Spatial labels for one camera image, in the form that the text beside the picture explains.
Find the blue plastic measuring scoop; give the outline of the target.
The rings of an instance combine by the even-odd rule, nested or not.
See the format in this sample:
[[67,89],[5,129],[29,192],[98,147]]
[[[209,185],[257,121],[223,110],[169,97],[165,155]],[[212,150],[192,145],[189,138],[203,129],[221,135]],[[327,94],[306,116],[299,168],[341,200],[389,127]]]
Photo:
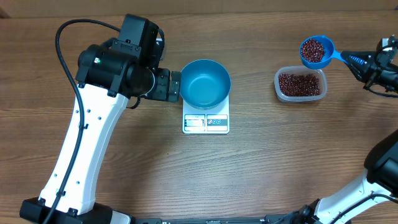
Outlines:
[[300,46],[302,63],[310,69],[325,68],[333,59],[347,63],[335,49],[334,42],[325,35],[315,35],[305,39]]

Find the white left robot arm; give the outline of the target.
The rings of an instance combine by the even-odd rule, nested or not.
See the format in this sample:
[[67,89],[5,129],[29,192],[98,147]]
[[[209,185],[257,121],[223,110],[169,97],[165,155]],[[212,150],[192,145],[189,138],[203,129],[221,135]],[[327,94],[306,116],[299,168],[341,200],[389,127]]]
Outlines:
[[128,14],[118,37],[93,44],[69,76],[75,92],[70,125],[51,177],[19,215],[32,223],[132,223],[96,202],[96,185],[113,130],[131,98],[176,103],[181,73],[160,68],[165,38],[158,25]]

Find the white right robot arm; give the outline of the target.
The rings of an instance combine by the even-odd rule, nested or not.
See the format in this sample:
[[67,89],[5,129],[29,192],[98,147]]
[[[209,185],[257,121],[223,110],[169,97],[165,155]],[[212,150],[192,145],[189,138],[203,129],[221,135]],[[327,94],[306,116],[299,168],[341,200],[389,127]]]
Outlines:
[[[373,85],[386,89],[385,97],[397,97],[397,66],[392,64],[396,47],[375,52],[343,51],[353,75],[365,90]],[[397,202],[397,133],[393,132],[372,148],[364,172],[337,193],[317,199],[286,215],[267,215],[265,223],[349,223],[353,217],[386,201]]]

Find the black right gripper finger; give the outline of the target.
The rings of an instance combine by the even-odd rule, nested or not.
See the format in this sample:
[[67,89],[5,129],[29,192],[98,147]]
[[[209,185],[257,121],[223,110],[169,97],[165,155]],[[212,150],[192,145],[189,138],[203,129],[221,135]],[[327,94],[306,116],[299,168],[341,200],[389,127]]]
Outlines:
[[341,58],[345,61],[348,60],[364,60],[369,58],[369,52],[357,52],[357,51],[342,51]]
[[347,63],[346,65],[358,81],[360,81],[362,83],[366,83],[368,81],[368,78],[366,75],[367,69],[364,68],[362,65],[357,64],[357,63],[354,63],[354,64]]

